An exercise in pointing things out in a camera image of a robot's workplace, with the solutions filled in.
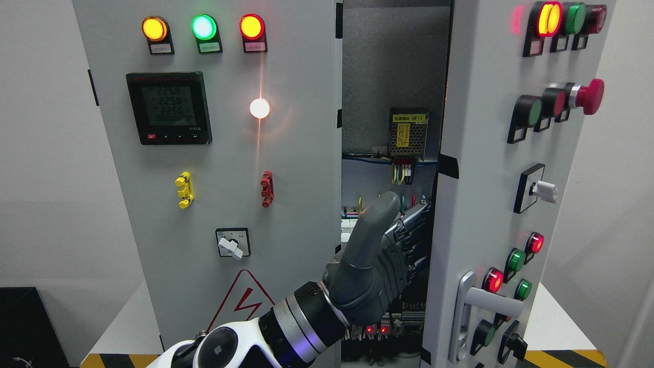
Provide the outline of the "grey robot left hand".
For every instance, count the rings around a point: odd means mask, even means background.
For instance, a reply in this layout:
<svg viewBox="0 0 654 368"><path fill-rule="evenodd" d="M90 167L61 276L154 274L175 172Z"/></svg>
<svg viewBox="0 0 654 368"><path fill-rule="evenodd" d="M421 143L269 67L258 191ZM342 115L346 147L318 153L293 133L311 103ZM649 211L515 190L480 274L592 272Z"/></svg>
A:
<svg viewBox="0 0 654 368"><path fill-rule="evenodd" d="M394 299L429 265L432 203L400 214L388 191L358 217L346 246L327 263L324 284L332 305L351 325L378 322Z"/></svg>

